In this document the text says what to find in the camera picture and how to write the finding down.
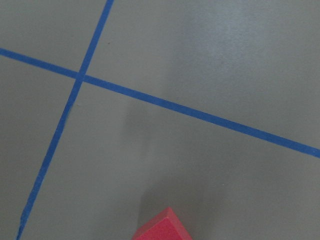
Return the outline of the red block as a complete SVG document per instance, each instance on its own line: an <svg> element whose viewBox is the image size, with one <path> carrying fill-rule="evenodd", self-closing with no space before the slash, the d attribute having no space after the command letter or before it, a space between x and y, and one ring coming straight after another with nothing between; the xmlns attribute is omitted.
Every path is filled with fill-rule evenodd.
<svg viewBox="0 0 320 240"><path fill-rule="evenodd" d="M167 207L141 226L132 240L192 240L178 216Z"/></svg>

